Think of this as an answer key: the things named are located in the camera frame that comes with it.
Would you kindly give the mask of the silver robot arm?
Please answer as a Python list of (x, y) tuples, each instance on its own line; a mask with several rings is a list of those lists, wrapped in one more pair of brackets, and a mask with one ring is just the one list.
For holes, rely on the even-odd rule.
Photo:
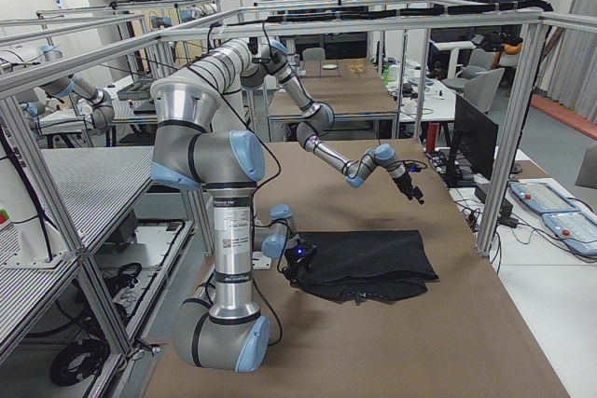
[(210, 50), (201, 59), (187, 66), (187, 69), (198, 79), (215, 89), (216, 98), (223, 100), (229, 89), (223, 87), (215, 78), (215, 57), (223, 50), (248, 52), (248, 62), (242, 63), (240, 69), (234, 69), (225, 63), (221, 71), (229, 76), (237, 76), (244, 88), (260, 85), (266, 75), (272, 75), (285, 89), (301, 112), (301, 121), (297, 128), (297, 139), (300, 146), (311, 152), (325, 163), (344, 175), (347, 184), (354, 188), (361, 186), (379, 167), (384, 168), (399, 191), (409, 200), (417, 200), (423, 204), (423, 192), (412, 183), (410, 169), (398, 158), (395, 149), (389, 144), (380, 144), (368, 149), (358, 160), (353, 161), (335, 151), (321, 140), (321, 136), (332, 130), (335, 115), (327, 103), (317, 102), (303, 86), (296, 72), (290, 67), (287, 49), (276, 40), (260, 47), (260, 54), (254, 54), (249, 43), (242, 39), (232, 39), (217, 48)]
[(262, 145), (250, 130), (209, 130), (221, 96), (205, 81), (170, 75), (153, 83), (151, 95), (159, 117), (153, 180), (179, 190), (204, 187), (214, 199), (214, 296), (182, 304), (174, 348), (197, 367), (253, 372), (271, 329), (253, 298), (252, 206), (265, 175)]

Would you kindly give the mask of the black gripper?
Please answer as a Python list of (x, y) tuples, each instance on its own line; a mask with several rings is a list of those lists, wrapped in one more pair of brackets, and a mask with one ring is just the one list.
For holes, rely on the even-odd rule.
[(398, 190), (408, 200), (416, 199), (419, 204), (424, 204), (423, 192), (418, 186), (413, 186), (410, 174), (408, 172), (404, 172), (399, 177), (395, 177), (394, 182), (398, 187)]
[(284, 277), (290, 282), (299, 281), (299, 273), (302, 271), (311, 272), (311, 260), (307, 258), (299, 258), (290, 261), (282, 269)]

